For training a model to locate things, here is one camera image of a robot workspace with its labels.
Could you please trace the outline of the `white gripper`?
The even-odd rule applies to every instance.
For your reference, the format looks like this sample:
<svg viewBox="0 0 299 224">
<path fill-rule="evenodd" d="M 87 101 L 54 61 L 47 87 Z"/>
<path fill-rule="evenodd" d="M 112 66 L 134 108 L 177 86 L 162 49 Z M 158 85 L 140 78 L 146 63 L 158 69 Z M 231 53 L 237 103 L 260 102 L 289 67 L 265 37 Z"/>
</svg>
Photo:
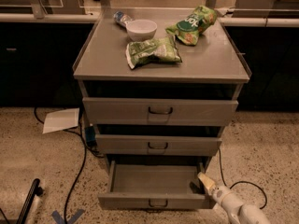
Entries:
<svg viewBox="0 0 299 224">
<path fill-rule="evenodd" d="M 202 172 L 197 176 L 207 192 L 212 192 L 214 201 L 227 213 L 235 213 L 238 210 L 238 198 L 229 188 L 226 186 L 216 186 L 215 181 Z"/>
</svg>

